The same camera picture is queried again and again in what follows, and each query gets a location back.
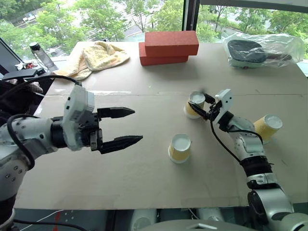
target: plastic bag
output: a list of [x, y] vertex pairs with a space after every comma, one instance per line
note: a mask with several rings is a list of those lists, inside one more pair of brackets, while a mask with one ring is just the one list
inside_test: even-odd
[[287, 35], [247, 35], [237, 32], [222, 43], [228, 54], [230, 66], [256, 68], [260, 66], [282, 67], [296, 64], [304, 58], [302, 39]]

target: water bottle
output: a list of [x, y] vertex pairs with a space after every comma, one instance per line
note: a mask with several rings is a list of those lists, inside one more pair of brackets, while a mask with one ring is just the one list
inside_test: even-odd
[[34, 56], [37, 56], [47, 68], [55, 66], [51, 58], [45, 53], [37, 42], [31, 42], [29, 46]]

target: paper cup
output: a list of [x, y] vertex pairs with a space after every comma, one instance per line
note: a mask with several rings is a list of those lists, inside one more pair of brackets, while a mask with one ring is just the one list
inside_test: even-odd
[[272, 135], [282, 127], [282, 120], [278, 116], [268, 114], [257, 120], [254, 125], [263, 143], [268, 143]]
[[176, 134], [168, 148], [170, 159], [177, 164], [184, 163], [190, 155], [191, 140], [186, 134]]
[[200, 116], [189, 106], [188, 102], [195, 103], [200, 108], [203, 109], [204, 102], [205, 102], [205, 96], [200, 91], [193, 91], [188, 98], [188, 101], [186, 102], [184, 106], [184, 113], [185, 115], [190, 119], [197, 119], [200, 118]]

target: overturned paper cup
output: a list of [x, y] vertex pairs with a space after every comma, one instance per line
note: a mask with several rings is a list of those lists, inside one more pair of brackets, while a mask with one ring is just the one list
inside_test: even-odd
[[188, 98], [188, 101], [186, 102], [184, 106], [184, 113], [185, 115], [190, 119], [197, 119], [200, 118], [200, 116], [190, 107], [188, 102], [192, 102], [196, 105], [198, 105], [200, 108], [203, 109], [204, 102], [205, 102], [205, 96], [200, 91], [193, 91]]
[[268, 143], [272, 135], [282, 127], [282, 120], [276, 115], [268, 114], [257, 120], [254, 125], [255, 131], [262, 137], [263, 143]]
[[176, 134], [168, 149], [170, 159], [177, 164], [184, 163], [190, 155], [191, 140], [186, 134]]

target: red brick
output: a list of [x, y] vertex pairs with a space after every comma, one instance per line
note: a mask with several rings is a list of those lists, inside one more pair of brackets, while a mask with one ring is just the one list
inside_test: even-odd
[[188, 56], [148, 57], [145, 53], [144, 42], [139, 43], [139, 57], [140, 57], [140, 63], [142, 66], [184, 63], [188, 60]]
[[197, 55], [199, 42], [195, 31], [161, 31], [145, 33], [148, 57]]

